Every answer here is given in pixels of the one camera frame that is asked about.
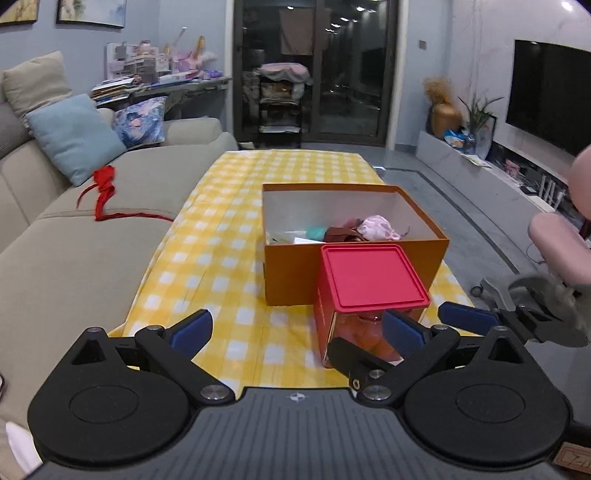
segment yellow checkered tablecloth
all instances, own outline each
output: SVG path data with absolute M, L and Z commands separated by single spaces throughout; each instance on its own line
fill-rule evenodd
M 339 387 L 347 380 L 322 367 L 311 306 L 265 303 L 261 185 L 382 183 L 356 154 L 310 150 L 229 152 L 205 174 L 156 250 L 126 323 L 171 326 L 208 309 L 213 337 L 194 359 L 237 394 L 248 385 Z M 446 300 L 471 305 L 445 264 L 430 290 L 422 323 L 438 322 Z

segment framed picture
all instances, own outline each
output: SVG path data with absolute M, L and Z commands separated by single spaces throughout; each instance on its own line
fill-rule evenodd
M 35 23 L 38 13 L 39 0 L 17 0 L 0 15 L 0 27 Z
M 125 28 L 127 0 L 59 0 L 57 23 Z

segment pink cushion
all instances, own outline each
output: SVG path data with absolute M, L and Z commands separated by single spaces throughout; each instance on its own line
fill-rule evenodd
M 577 210 L 585 218 L 591 219 L 591 146 L 585 148 L 577 158 L 569 173 L 569 194 Z
M 556 213 L 539 213 L 530 238 L 552 271 L 567 284 L 591 284 L 591 251 L 579 232 Z

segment sofa armrest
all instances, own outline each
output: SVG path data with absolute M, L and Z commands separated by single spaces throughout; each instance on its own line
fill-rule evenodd
M 163 145 L 206 145 L 222 134 L 217 118 L 187 118 L 164 122 Z
M 113 119 L 115 118 L 115 112 L 110 108 L 99 108 L 97 109 L 101 117 L 109 125 L 113 125 Z

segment light blue pillow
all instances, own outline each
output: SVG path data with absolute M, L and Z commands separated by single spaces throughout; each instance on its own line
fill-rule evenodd
M 26 114 L 41 149 L 74 187 L 126 148 L 88 95 L 78 95 Z
M 156 97 L 119 110 L 113 130 L 127 148 L 162 143 L 165 104 L 166 97 Z

